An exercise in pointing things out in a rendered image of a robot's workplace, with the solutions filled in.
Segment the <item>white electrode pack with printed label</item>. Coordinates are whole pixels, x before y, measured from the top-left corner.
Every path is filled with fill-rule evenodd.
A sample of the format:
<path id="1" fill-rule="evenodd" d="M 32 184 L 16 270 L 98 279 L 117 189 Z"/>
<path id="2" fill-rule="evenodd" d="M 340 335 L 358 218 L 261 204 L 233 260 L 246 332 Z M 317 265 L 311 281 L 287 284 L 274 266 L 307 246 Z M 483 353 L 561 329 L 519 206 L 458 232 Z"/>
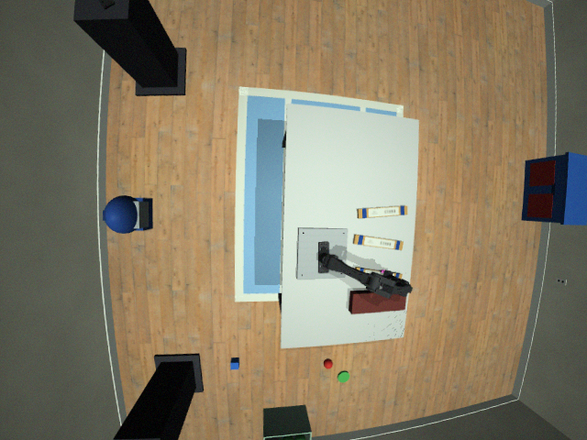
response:
<path id="1" fill-rule="evenodd" d="M 404 242 L 372 236 L 354 235 L 353 244 L 402 250 Z"/>
<path id="2" fill-rule="evenodd" d="M 365 208 L 365 209 L 357 209 L 357 211 L 358 211 L 358 218 L 407 215 L 407 205 L 406 206 L 379 207 L 379 208 Z"/>

